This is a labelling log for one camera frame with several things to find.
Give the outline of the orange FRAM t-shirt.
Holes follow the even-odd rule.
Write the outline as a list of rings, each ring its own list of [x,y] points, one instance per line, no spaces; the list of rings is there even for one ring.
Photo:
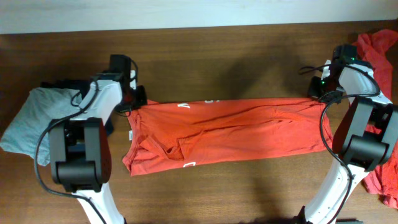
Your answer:
[[[131,175],[323,151],[332,140],[324,105],[307,98],[150,101],[128,116]]]

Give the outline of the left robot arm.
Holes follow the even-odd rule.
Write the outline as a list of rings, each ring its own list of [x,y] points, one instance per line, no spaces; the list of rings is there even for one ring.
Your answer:
[[[99,73],[71,118],[53,121],[49,131],[53,181],[77,199],[90,223],[125,223],[109,180],[112,162],[105,124],[114,110],[131,112],[147,103],[137,72]]]

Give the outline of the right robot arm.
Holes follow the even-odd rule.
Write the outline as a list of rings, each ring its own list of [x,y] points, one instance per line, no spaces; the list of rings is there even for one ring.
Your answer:
[[[354,188],[391,158],[397,141],[397,105],[382,93],[374,68],[358,58],[355,46],[337,46],[316,70],[322,75],[311,79],[308,96],[325,104],[320,136],[334,160],[320,190],[292,223],[337,223]],[[350,106],[328,144],[322,130],[326,111],[343,99]]]

